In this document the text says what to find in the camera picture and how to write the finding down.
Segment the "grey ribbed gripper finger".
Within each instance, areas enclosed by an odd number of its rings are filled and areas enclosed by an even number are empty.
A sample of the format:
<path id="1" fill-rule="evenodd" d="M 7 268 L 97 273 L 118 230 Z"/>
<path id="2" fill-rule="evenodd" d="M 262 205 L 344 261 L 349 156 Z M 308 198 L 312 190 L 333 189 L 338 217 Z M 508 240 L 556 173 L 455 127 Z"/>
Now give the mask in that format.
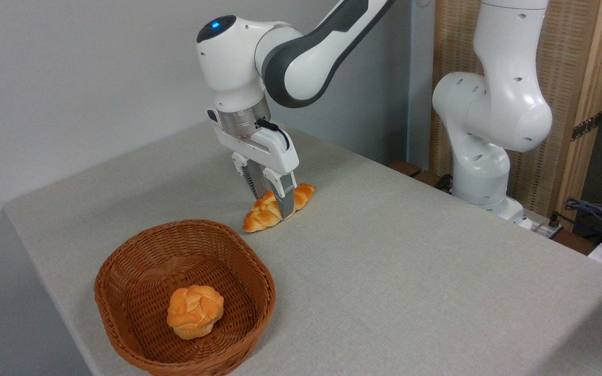
<path id="1" fill-rule="evenodd" d="M 264 168 L 263 176 L 272 188 L 282 219 L 289 218 L 295 211 L 294 188 L 297 183 L 294 172 L 279 174 L 270 168 Z"/>
<path id="2" fill-rule="evenodd" d="M 244 178 L 253 193 L 255 199 L 261 199 L 268 192 L 261 165 L 258 162 L 247 159 L 238 152 L 233 152 L 232 160 L 237 173 Z"/>

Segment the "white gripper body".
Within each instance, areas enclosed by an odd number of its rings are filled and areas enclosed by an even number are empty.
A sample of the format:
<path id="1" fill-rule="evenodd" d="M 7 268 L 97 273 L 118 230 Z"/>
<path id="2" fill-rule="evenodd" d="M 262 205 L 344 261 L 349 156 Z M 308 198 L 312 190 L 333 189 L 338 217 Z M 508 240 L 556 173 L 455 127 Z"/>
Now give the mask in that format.
<path id="1" fill-rule="evenodd" d="M 279 174 L 298 167 L 294 143 L 284 131 L 258 128 L 255 116 L 212 116 L 211 121 L 220 143 L 233 152 Z"/>

